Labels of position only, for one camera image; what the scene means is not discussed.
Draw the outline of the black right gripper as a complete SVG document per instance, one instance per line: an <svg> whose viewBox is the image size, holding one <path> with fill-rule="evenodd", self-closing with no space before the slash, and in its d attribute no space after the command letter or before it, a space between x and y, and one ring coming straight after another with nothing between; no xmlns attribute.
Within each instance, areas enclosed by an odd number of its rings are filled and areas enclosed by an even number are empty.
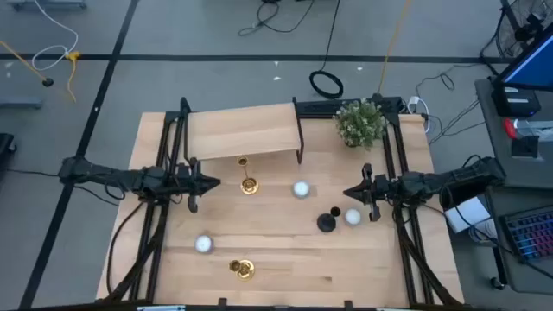
<svg viewBox="0 0 553 311"><path fill-rule="evenodd" d="M372 176L372 165L366 163L362 168L363 181L346 189L343 194L357 201L363 201L370 207L369 220L376 222L381 218L378 200L392 200L397 195L398 185L386 175Z"/></svg>

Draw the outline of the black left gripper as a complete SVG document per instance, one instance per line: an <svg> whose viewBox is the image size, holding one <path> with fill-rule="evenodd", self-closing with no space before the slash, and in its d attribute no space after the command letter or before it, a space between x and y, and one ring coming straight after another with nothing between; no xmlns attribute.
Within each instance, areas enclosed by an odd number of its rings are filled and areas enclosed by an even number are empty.
<svg viewBox="0 0 553 311"><path fill-rule="evenodd" d="M176 166L175 184L181 194L188 194L188 210L198 212L198 198L220 184L220 179L200 174L200 162L192 157L188 163L180 162Z"/></svg>

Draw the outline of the tall gold candlestick holder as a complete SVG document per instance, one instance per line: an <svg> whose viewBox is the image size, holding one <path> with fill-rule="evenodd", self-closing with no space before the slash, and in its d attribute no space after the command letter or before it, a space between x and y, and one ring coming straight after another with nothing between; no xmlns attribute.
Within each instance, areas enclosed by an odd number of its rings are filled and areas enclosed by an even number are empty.
<svg viewBox="0 0 553 311"><path fill-rule="evenodd" d="M245 155L241 155L237 158L237 163L245 173L245 178L241 181L240 184L241 191L247 195L254 194L258 190L259 185L255 178L249 176L247 169L249 163L248 158Z"/></svg>

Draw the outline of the black candlestick holder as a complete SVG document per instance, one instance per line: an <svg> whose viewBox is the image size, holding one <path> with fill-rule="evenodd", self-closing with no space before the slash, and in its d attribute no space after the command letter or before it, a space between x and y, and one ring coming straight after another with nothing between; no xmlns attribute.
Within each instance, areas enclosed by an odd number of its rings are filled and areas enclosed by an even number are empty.
<svg viewBox="0 0 553 311"><path fill-rule="evenodd" d="M328 213L322 213L318 216L316 224L321 232L332 232L337 226L337 218L341 215L341 210L333 206Z"/></svg>

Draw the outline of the wooden shelf riser black legs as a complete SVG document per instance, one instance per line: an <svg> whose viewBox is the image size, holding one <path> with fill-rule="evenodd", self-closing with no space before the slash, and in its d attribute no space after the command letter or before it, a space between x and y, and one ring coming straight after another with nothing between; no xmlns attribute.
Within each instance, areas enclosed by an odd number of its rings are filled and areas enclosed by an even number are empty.
<svg viewBox="0 0 553 311"><path fill-rule="evenodd" d="M199 161L295 151L302 162L304 150L293 102L191 112L183 144L185 157Z"/></svg>

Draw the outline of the green potted plant black pot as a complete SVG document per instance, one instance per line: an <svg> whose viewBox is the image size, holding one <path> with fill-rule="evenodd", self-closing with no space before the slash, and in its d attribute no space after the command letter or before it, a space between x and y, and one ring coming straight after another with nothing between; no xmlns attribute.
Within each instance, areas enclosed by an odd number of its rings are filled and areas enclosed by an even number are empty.
<svg viewBox="0 0 553 311"><path fill-rule="evenodd" d="M350 148L371 149L385 129L382 111L367 98L344 101L333 121L340 138Z"/></svg>

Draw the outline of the short gold candlestick holder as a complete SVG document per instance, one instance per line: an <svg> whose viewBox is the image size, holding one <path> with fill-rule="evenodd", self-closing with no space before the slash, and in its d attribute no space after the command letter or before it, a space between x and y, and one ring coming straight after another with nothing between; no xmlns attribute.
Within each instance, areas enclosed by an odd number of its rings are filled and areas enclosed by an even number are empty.
<svg viewBox="0 0 553 311"><path fill-rule="evenodd" d="M232 260L229 263L229 269L241 281L251 280L255 274L255 266L253 262L246 259Z"/></svg>

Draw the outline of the white power adapter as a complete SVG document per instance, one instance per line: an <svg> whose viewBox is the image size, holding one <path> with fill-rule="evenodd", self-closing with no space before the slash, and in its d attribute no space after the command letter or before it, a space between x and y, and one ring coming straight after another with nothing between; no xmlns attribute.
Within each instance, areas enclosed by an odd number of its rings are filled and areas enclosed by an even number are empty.
<svg viewBox="0 0 553 311"><path fill-rule="evenodd" d="M416 114L416 108L419 105L423 106L423 112L420 112L420 115L423 117L425 122L425 132L428 133L430 129L429 107L426 102L418 96L411 96L410 100L406 104L406 108L409 114Z"/></svg>

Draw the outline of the white box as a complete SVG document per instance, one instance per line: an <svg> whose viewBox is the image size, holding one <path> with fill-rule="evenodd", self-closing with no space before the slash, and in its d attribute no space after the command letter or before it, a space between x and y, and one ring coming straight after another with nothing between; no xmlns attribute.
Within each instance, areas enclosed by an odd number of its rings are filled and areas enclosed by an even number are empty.
<svg viewBox="0 0 553 311"><path fill-rule="evenodd" d="M477 197L448 208L445 215L454 233L463 232L471 225L477 225L491 218L490 213Z"/></svg>

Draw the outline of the dark grey desk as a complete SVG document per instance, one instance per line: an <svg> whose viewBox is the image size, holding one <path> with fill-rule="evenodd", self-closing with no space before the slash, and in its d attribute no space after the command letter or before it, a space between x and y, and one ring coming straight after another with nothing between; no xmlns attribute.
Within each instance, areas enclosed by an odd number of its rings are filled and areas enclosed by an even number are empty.
<svg viewBox="0 0 553 311"><path fill-rule="evenodd" d="M503 118L497 113L489 79L474 82L476 95L486 122L493 154L505 172L506 187L553 189L553 138L540 141L538 157L513 157L512 140L506 134Z"/></svg>

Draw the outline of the small black square box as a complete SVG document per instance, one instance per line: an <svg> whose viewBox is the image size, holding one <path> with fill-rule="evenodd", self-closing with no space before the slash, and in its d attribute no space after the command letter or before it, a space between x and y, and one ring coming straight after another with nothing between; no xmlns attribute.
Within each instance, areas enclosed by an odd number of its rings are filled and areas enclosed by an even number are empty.
<svg viewBox="0 0 553 311"><path fill-rule="evenodd" d="M511 156L523 158L537 158L538 156L538 136L523 136L512 139Z"/></svg>

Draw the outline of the black box device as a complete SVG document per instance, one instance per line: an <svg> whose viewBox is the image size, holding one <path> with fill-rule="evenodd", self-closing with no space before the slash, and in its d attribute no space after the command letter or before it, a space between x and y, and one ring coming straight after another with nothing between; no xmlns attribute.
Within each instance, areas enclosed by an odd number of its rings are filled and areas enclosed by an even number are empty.
<svg viewBox="0 0 553 311"><path fill-rule="evenodd" d="M541 110L533 90L501 86L493 90L492 98L501 117L532 117Z"/></svg>

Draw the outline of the backlit rainbow keyboard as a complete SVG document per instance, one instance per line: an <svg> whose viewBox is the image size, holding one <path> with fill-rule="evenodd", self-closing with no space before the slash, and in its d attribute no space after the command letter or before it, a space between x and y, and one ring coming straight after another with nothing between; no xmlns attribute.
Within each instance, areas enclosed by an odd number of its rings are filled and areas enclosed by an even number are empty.
<svg viewBox="0 0 553 311"><path fill-rule="evenodd" d="M511 213L499 219L519 261L553 258L553 206Z"/></svg>

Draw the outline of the grey wheeled cart desk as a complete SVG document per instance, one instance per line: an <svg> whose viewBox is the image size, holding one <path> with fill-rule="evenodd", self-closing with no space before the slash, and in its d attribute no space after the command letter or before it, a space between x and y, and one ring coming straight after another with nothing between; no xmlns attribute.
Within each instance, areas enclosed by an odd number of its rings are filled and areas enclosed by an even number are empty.
<svg viewBox="0 0 553 311"><path fill-rule="evenodd" d="M553 191L489 187L485 198L496 225L507 283L517 292L553 295L553 258L525 263L519 261L506 240L499 219L511 213L553 206Z"/></svg>

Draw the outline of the grey metal base bar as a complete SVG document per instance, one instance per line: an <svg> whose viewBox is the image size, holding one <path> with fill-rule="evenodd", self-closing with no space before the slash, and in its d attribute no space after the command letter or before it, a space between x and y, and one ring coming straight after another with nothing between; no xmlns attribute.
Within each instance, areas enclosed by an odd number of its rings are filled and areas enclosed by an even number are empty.
<svg viewBox="0 0 553 311"><path fill-rule="evenodd" d="M40 98L35 97L0 97L0 108L6 109L36 109L43 106Z"/></svg>
<svg viewBox="0 0 553 311"><path fill-rule="evenodd" d="M86 0L5 0L15 11L38 10L38 3L43 10L86 10Z"/></svg>

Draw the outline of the large computer monitor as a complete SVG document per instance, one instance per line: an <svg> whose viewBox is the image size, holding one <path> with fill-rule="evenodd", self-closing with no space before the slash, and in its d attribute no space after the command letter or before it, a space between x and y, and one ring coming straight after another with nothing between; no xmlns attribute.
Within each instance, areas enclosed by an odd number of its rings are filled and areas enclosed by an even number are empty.
<svg viewBox="0 0 553 311"><path fill-rule="evenodd" d="M493 83L496 86L553 92L553 23Z"/></svg>

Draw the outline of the black floor fan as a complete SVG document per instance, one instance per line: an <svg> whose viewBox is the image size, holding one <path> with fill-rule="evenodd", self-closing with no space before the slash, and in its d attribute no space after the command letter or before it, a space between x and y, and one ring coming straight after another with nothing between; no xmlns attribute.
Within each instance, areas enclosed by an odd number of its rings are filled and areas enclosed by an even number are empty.
<svg viewBox="0 0 553 311"><path fill-rule="evenodd" d="M493 35L480 50L479 60L492 75L495 69L492 57L485 56L495 47L499 60L514 60L553 23L553 0L499 0L499 19Z"/></svg>

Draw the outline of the black aluminium frame crossbar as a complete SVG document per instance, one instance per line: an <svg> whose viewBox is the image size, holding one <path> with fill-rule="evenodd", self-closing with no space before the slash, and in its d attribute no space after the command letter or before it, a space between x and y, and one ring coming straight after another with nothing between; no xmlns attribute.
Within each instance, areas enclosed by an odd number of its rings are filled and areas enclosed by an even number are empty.
<svg viewBox="0 0 553 311"><path fill-rule="evenodd" d="M333 99L319 101L298 101L292 99L296 106L296 112L299 118L305 119L330 119L335 112L344 104L359 101L359 98L353 99ZM404 109L404 101L400 97L384 97L376 102L376 106L386 116L395 116Z"/></svg>

